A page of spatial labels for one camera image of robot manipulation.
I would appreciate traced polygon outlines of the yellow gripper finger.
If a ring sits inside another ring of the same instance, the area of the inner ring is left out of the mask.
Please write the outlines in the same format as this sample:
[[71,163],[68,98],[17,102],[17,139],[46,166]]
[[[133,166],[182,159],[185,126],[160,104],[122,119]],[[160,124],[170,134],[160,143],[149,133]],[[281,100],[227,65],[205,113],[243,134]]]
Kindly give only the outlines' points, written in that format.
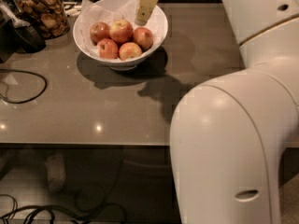
[[159,0],[136,0],[135,23],[144,26],[149,21],[153,9],[155,9]]

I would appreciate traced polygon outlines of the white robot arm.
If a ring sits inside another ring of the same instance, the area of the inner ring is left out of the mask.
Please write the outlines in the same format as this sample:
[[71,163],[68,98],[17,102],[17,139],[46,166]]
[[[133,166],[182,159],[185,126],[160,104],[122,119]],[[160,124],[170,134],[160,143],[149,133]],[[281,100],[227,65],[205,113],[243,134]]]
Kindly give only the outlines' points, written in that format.
[[299,128],[299,0],[222,0],[245,68],[191,89],[170,125],[182,224],[280,224]]

